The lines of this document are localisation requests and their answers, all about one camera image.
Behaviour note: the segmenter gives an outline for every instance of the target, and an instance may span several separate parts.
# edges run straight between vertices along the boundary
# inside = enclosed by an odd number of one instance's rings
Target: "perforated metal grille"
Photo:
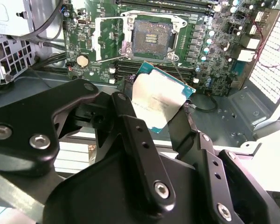
[[[280,17],[250,76],[253,82],[275,104],[280,99]]]

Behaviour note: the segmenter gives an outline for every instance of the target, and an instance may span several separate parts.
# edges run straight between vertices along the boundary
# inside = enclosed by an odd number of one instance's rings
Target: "motherboard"
[[[132,82],[147,61],[216,96],[255,59],[270,14],[261,0],[64,0],[62,11],[72,79]]]

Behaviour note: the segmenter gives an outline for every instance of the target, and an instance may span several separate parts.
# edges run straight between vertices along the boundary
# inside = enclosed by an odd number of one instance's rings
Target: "metal screw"
[[[254,112],[253,112],[253,115],[254,115],[255,117],[257,117],[257,116],[259,115],[259,111],[254,111]]]
[[[165,184],[162,182],[157,182],[154,184],[154,190],[161,198],[168,198],[169,197],[169,189]]]
[[[8,139],[12,133],[13,132],[9,127],[0,125],[0,140]]]
[[[46,149],[49,147],[51,141],[43,134],[33,135],[29,140],[30,145],[36,149]]]
[[[230,222],[231,221],[231,213],[229,212],[228,208],[226,208],[224,205],[222,205],[221,203],[217,204],[217,208],[218,211],[220,213],[220,215],[227,221]]]
[[[235,155],[232,152],[228,152],[228,155],[230,156],[230,158],[232,158],[233,160],[235,160]]]
[[[66,18],[69,18],[70,13],[69,13],[68,11],[65,11],[65,12],[63,13],[63,15],[64,15]]]
[[[205,140],[210,141],[210,138],[209,138],[207,135],[203,134],[202,137],[203,137]]]
[[[89,84],[89,83],[85,83],[85,84],[84,84],[84,87],[85,87],[86,89],[90,90],[90,91],[93,91],[93,90],[94,90],[94,88],[92,87],[92,85]]]

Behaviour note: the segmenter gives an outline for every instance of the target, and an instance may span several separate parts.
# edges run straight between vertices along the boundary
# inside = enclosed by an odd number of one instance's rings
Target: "red wire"
[[[256,52],[257,59],[258,59],[258,63],[259,63],[260,65],[262,65],[263,67],[266,67],[266,68],[276,68],[276,67],[280,66],[280,64],[273,65],[273,66],[267,66],[267,65],[264,65],[263,63],[261,63],[261,62],[259,61],[260,53],[261,53],[263,47],[265,46],[265,45],[264,45],[264,44],[265,44],[265,39],[264,39],[264,37],[263,37],[263,35],[262,35],[262,32],[261,32],[259,26],[256,24],[255,20],[252,20],[252,23],[253,23],[253,25],[256,26],[256,29],[257,29],[257,31],[260,33],[260,36],[261,36],[261,44],[260,44],[260,46],[259,46],[259,48],[258,48],[258,51]]]

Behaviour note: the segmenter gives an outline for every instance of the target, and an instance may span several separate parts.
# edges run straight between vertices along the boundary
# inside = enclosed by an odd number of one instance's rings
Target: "green circuit board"
[[[164,2],[64,0],[70,14],[63,22],[69,76],[118,84],[148,61],[179,78],[174,63],[198,93],[227,95],[245,66],[232,51],[247,32],[247,16],[258,1],[238,1],[235,8],[243,19],[226,0]],[[253,10],[244,6],[247,2]],[[235,26],[242,27],[240,35],[234,34]]]

